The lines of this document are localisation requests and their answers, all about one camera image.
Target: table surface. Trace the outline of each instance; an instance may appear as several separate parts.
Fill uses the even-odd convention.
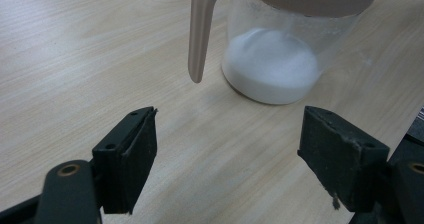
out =
[[[424,0],[376,0],[334,65],[290,105],[225,81],[229,0],[205,74],[187,72],[190,0],[0,0],[0,209],[91,149],[127,113],[156,118],[158,154],[132,216],[105,223],[347,223],[296,155],[305,105],[397,146],[424,104]]]

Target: sugar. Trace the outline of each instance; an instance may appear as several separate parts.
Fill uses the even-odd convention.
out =
[[[262,28],[230,41],[222,69],[235,89],[269,104],[303,98],[321,75],[315,55],[303,41]]]

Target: screw hole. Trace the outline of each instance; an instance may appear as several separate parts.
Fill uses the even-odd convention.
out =
[[[71,176],[78,172],[80,166],[76,164],[69,164],[66,165],[57,172],[57,175],[65,177],[65,176]]]
[[[112,150],[112,149],[115,149],[115,147],[116,147],[116,145],[115,144],[107,144],[106,146],[105,146],[105,148],[106,149],[108,149],[108,150]]]
[[[368,147],[368,148],[374,148],[375,147],[375,145],[372,144],[372,143],[365,143],[364,146]]]
[[[410,165],[411,169],[420,174],[424,174],[424,165],[421,163],[412,163]]]

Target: salt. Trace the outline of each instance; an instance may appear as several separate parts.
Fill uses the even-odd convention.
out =
[[[262,28],[230,41],[222,69],[235,89],[268,104],[303,98],[321,75],[315,55],[303,41]]]

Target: black plastic part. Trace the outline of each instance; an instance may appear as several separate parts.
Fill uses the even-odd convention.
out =
[[[424,162],[410,159],[396,163],[392,176],[405,223],[424,223]]]
[[[37,211],[40,196],[35,196],[19,203],[7,210],[0,212],[0,223],[7,224],[31,224]]]
[[[129,113],[93,149],[99,204],[106,214],[132,213],[157,152],[153,107]]]
[[[46,176],[35,224],[101,223],[91,165],[82,160],[56,166]]]
[[[351,212],[374,206],[375,175],[386,164],[389,148],[333,112],[305,107],[298,155],[324,188]]]
[[[417,120],[411,126],[411,129],[417,129],[417,127],[423,127],[424,121]],[[422,145],[422,138],[424,137],[424,133],[421,132],[410,132],[405,135],[405,137],[400,142],[399,146],[396,148],[393,155],[390,157],[388,162],[387,169],[390,171],[385,171],[385,173],[380,173],[378,178],[376,179],[376,207],[373,212],[370,213],[356,213],[349,224],[377,224],[380,220],[380,223],[390,223],[390,224],[403,224],[406,223],[405,220],[409,218],[414,218],[414,213],[409,213],[405,210],[418,210],[418,214],[422,210],[423,204],[418,204],[419,206],[413,206],[414,202],[405,202],[401,201],[402,199],[408,198],[417,198],[417,201],[424,201],[423,191],[421,187],[423,186],[422,182],[414,181],[414,178],[406,179],[406,180],[396,180],[396,182],[405,182],[406,184],[414,185],[418,187],[415,189],[413,193],[407,191],[408,187],[396,184],[395,179],[398,178],[410,178],[402,175],[395,174],[399,162],[403,162],[403,160],[416,160],[415,163],[423,163],[424,160],[424,146]]]

